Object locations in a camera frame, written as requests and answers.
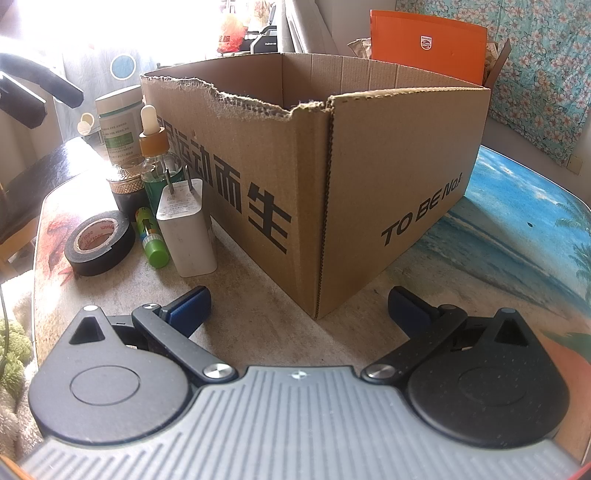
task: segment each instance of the green label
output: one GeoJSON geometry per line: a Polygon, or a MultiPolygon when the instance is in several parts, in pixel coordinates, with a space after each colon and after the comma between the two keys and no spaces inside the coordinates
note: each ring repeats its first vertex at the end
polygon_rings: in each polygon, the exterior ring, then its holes
{"type": "Polygon", "coordinates": [[[120,135],[118,137],[105,138],[105,146],[107,148],[119,148],[129,145],[134,142],[134,136],[131,132],[120,135]]]}

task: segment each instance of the floral fabric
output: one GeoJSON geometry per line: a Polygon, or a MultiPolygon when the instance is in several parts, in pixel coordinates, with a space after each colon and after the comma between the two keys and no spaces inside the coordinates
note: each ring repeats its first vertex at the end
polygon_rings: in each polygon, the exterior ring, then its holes
{"type": "Polygon", "coordinates": [[[489,114],[566,166],[591,102],[591,1],[398,0],[397,10],[482,25],[511,55],[489,114]]]}

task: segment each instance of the metal screw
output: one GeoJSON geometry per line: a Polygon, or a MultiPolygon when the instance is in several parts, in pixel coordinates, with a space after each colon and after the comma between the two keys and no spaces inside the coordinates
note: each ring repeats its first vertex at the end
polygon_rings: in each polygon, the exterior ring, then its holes
{"type": "Polygon", "coordinates": [[[222,379],[234,373],[234,369],[228,364],[211,364],[203,369],[203,374],[209,378],[222,379]]]}
{"type": "Polygon", "coordinates": [[[365,369],[365,373],[367,373],[369,378],[383,380],[385,378],[393,377],[396,373],[396,369],[392,365],[373,364],[365,369]]]}

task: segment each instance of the jar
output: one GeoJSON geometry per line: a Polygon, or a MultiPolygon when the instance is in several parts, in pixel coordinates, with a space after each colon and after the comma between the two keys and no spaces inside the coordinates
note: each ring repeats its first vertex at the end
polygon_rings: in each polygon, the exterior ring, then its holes
{"type": "Polygon", "coordinates": [[[112,165],[105,175],[117,208],[127,215],[130,222],[135,222],[135,212],[142,207],[150,206],[144,182],[140,176],[142,160],[142,157],[136,157],[125,167],[112,165]]]}
{"type": "Polygon", "coordinates": [[[143,128],[140,112],[144,106],[141,85],[107,93],[95,103],[111,163],[122,165],[141,155],[139,134],[143,128]]]}

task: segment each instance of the green battery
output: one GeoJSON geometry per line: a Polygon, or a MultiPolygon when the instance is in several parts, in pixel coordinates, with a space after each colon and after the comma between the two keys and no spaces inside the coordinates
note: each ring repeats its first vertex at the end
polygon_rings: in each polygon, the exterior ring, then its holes
{"type": "Polygon", "coordinates": [[[138,222],[139,237],[148,263],[154,268],[162,268],[168,263],[168,251],[152,211],[147,207],[138,209],[135,212],[135,220],[138,222]]]}

